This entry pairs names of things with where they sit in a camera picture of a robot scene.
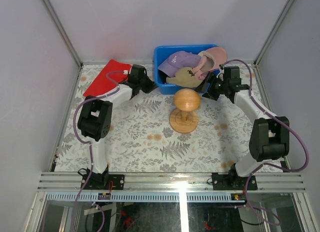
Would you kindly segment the beige baseball cap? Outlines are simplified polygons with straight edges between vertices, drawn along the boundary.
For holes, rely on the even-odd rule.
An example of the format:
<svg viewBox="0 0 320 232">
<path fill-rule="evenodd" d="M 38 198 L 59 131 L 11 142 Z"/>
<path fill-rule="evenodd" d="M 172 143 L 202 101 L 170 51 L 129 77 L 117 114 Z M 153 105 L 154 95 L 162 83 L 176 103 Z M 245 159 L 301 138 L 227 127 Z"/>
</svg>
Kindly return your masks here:
<svg viewBox="0 0 320 232">
<path fill-rule="evenodd" d="M 167 77 L 167 84 L 175 84 L 177 86 L 186 88 L 196 88 L 201 85 L 203 81 L 198 79 L 191 67 L 183 67 L 179 69 L 174 77 Z"/>
</svg>

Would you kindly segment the pink baseball cap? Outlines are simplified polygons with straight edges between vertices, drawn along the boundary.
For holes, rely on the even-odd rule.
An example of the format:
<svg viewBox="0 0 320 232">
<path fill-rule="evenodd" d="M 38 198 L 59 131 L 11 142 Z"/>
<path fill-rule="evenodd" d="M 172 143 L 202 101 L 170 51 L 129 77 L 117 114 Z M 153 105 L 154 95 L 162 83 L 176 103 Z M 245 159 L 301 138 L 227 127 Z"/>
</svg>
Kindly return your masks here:
<svg viewBox="0 0 320 232">
<path fill-rule="evenodd" d="M 200 80 L 204 80 L 209 72 L 218 69 L 219 65 L 228 59 L 227 53 L 222 47 L 212 47 L 201 51 L 198 55 L 201 59 L 193 71 Z"/>
</svg>

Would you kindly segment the wooden hat stand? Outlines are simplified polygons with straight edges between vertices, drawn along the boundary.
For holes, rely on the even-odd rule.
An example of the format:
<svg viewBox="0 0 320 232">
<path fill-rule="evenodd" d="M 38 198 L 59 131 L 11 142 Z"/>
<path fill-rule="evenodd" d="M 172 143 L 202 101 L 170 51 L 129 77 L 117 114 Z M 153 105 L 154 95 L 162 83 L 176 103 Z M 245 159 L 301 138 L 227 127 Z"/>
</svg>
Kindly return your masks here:
<svg viewBox="0 0 320 232">
<path fill-rule="evenodd" d="M 169 116 L 170 126 L 178 133 L 191 133 L 199 122 L 196 110 L 201 104 L 200 95 L 192 89 L 184 88 L 174 95 L 173 102 L 176 109 Z"/>
</svg>

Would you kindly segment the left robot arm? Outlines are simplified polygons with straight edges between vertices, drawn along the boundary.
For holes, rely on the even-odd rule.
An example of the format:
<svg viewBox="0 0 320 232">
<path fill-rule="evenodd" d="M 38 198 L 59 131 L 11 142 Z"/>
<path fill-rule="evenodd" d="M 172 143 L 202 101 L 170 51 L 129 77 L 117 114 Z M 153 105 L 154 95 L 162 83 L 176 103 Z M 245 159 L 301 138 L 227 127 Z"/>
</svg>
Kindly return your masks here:
<svg viewBox="0 0 320 232">
<path fill-rule="evenodd" d="M 105 137 L 110 131 L 112 112 L 122 103 L 139 94 L 150 93 L 156 88 L 142 65 L 127 65 L 123 69 L 102 71 L 84 93 L 85 100 L 75 110 L 73 130 L 77 139 L 88 144 L 88 173 L 95 174 L 92 183 L 105 189 L 110 182 L 108 175 Z"/>
</svg>

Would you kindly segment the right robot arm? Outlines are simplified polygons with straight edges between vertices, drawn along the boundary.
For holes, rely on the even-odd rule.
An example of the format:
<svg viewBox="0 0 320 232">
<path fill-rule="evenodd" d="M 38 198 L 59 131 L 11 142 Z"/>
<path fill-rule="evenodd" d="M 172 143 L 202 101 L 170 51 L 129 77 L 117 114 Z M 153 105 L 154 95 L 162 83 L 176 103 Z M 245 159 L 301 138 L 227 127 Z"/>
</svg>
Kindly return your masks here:
<svg viewBox="0 0 320 232">
<path fill-rule="evenodd" d="M 288 155 L 290 150 L 289 120 L 270 112 L 252 94 L 252 85 L 243 84 L 237 66 L 225 67 L 219 75 L 210 72 L 195 89 L 204 98 L 217 101 L 220 95 L 227 97 L 240 108 L 253 123 L 249 140 L 249 152 L 235 163 L 235 173 L 228 176 L 228 184 L 240 189 L 246 177 L 264 162 Z"/>
</svg>

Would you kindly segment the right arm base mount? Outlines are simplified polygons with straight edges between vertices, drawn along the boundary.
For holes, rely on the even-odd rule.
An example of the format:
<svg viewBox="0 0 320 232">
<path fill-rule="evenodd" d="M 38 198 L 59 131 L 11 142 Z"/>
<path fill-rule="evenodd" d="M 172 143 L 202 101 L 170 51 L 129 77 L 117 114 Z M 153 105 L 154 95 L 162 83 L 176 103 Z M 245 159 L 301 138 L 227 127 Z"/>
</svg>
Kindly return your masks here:
<svg viewBox="0 0 320 232">
<path fill-rule="evenodd" d="M 211 184 L 215 191 L 257 191 L 258 185 L 256 177 L 249 176 L 240 177 L 237 175 L 235 169 L 230 169 L 228 173 L 212 173 Z"/>
</svg>

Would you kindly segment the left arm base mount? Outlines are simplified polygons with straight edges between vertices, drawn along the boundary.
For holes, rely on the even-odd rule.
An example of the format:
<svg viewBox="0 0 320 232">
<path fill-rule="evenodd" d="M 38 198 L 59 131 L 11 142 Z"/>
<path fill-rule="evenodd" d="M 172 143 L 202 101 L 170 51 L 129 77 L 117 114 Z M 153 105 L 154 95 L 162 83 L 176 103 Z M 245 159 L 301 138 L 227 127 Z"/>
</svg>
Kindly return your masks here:
<svg viewBox="0 0 320 232">
<path fill-rule="evenodd" d="M 110 174 L 107 168 L 102 174 L 92 172 L 86 183 L 90 172 L 89 168 L 81 168 L 77 172 L 82 177 L 81 187 L 83 187 L 84 190 L 120 191 L 124 189 L 125 175 Z"/>
</svg>

